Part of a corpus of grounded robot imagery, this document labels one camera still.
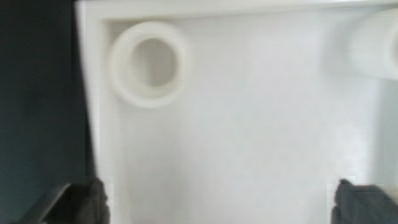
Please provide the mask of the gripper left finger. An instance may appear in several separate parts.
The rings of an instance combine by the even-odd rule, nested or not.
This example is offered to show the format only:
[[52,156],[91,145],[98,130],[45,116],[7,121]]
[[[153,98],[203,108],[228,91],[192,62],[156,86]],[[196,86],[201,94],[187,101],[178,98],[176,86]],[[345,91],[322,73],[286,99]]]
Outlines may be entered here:
[[108,197],[100,179],[66,183],[39,197],[20,224],[110,224]]

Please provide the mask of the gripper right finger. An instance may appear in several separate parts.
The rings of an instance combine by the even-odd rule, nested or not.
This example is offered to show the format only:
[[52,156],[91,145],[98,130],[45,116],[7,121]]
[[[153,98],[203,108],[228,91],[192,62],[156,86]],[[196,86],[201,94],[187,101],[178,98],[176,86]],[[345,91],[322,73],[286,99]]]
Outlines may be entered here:
[[339,180],[331,224],[398,224],[398,203],[377,185]]

